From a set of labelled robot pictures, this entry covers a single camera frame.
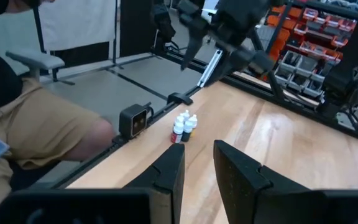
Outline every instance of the metal frame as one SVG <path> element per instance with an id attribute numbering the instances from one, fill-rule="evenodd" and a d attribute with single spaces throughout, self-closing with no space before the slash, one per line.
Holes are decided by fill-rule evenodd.
<path id="1" fill-rule="evenodd" d="M 342 9 L 342 8 L 336 7 L 336 6 L 325 5 L 320 2 L 308 1 L 308 2 L 303 3 L 303 2 L 294 1 L 293 5 L 298 6 L 298 7 L 312 7 L 314 9 L 324 10 L 326 12 L 329 12 L 332 14 L 337 14 L 339 16 L 348 17 L 351 19 L 358 18 L 358 12 L 353 12 L 348 9 Z M 181 62 L 183 61 L 183 55 L 179 54 L 177 52 L 161 52 L 161 51 L 156 51 L 153 49 L 152 53 L 159 57 L 162 57 L 162 58 L 165 58 L 172 62 L 175 62 L 175 63 L 181 64 Z M 219 58 L 219 60 L 215 63 L 217 64 L 220 60 L 224 60 L 224 58 Z M 192 70 L 195 70 L 197 72 L 204 73 L 207 69 L 207 65 L 208 65 L 207 63 L 196 59 L 190 63 L 189 68 Z M 311 106 L 310 104 L 307 104 L 304 101 L 302 101 L 300 99 L 296 99 L 296 98 L 294 98 L 294 99 L 291 98 L 289 100 L 288 98 L 280 99 L 279 97 L 276 97 L 275 93 L 273 91 L 274 86 L 271 86 L 272 88 L 268 88 L 268 87 L 263 86 L 259 83 L 247 80 L 245 78 L 242 78 L 242 77 L 239 77 L 239 76 L 233 75 L 233 74 L 224 77 L 221 81 L 223 83 L 230 85 L 230 86 L 233 86 L 234 88 L 238 88 L 244 92 L 250 93 L 251 95 L 257 96 L 261 99 L 264 99 L 266 101 L 274 103 L 278 106 L 281 106 L 281 107 L 288 109 L 292 112 L 295 112 L 299 115 L 305 116 L 309 119 L 312 119 L 312 120 L 317 121 L 321 124 L 324 124 L 330 128 L 336 129 L 336 130 L 341 131 L 345 134 L 348 134 L 352 137 L 358 138 L 358 131 L 356 131 L 355 129 L 351 129 L 347 126 L 341 125 L 338 122 L 336 122 L 335 120 L 326 119 L 325 117 L 316 113 L 314 111 L 313 106 Z M 200 87 L 195 86 L 190 91 L 185 93 L 185 95 L 193 96 L 200 89 L 201 89 Z M 148 127 L 153 125 L 159 119 L 163 118 L 166 114 L 171 112 L 173 109 L 175 109 L 179 105 L 180 104 L 177 104 L 177 103 L 170 103 L 167 106 L 165 106 L 164 108 L 162 108 L 160 111 L 156 112 L 153 117 L 148 119 L 148 123 L 149 123 Z M 98 165 L 101 161 L 103 161 L 105 158 L 110 156 L 112 153 L 114 153 L 115 151 L 120 149 L 122 146 L 124 146 L 128 142 L 129 141 L 127 139 L 123 139 L 121 136 L 116 137 L 113 141 L 113 143 L 114 143 L 113 146 L 111 146 L 109 149 L 105 150 L 104 152 L 100 153 L 96 157 L 83 162 L 79 166 L 79 168 L 71 171 L 68 175 L 64 176 L 63 178 L 61 178 L 60 180 L 55 182 L 50 187 L 53 189 L 64 189 L 65 187 L 69 186 L 76 179 L 81 177 L 83 174 L 87 173 L 90 169 L 92 169 L 93 167 Z"/>

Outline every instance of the wooden tabletop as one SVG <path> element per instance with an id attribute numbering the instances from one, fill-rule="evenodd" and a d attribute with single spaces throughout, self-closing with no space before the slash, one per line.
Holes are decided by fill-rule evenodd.
<path id="1" fill-rule="evenodd" d="M 309 188 L 358 189 L 358 139 L 220 82 L 192 99 L 68 188 L 123 187 L 169 148 L 175 117 L 190 110 L 198 127 L 185 144 L 181 223 L 227 223 L 214 172 L 215 139 Z"/>

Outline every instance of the white bottle cap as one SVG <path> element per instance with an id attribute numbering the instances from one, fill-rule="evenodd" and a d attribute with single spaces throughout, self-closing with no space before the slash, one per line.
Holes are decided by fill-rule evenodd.
<path id="1" fill-rule="evenodd" d="M 191 121 L 186 121 L 185 122 L 185 127 L 183 128 L 184 132 L 186 133 L 190 133 L 193 130 L 193 122 Z"/>
<path id="2" fill-rule="evenodd" d="M 175 123 L 175 126 L 173 127 L 173 132 L 175 134 L 182 134 L 183 133 L 183 123 Z"/>
<path id="3" fill-rule="evenodd" d="M 185 118 L 185 121 L 187 121 L 190 117 L 190 114 L 189 114 L 189 111 L 186 110 L 184 113 L 181 114 L 184 118 Z"/>
<path id="4" fill-rule="evenodd" d="M 193 129 L 197 127 L 197 115 L 193 115 L 191 118 L 189 118 L 189 121 L 193 123 Z"/>
<path id="5" fill-rule="evenodd" d="M 175 120 L 175 125 L 176 123 L 184 123 L 185 122 L 185 118 L 182 115 L 177 116 L 176 120 Z"/>

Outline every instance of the white curtain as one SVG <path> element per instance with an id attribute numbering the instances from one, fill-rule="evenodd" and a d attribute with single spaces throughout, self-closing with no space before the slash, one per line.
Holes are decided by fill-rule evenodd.
<path id="1" fill-rule="evenodd" d="M 45 50 L 66 50 L 114 40 L 113 0 L 59 0 L 39 8 Z"/>

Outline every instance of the white wall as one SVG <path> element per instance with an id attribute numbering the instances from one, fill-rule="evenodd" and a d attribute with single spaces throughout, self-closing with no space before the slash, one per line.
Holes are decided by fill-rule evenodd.
<path id="1" fill-rule="evenodd" d="M 5 56 L 7 50 L 18 47 L 40 49 L 32 11 L 0 15 L 0 56 L 11 65 L 17 74 L 21 74 L 27 72 L 28 68 Z"/>

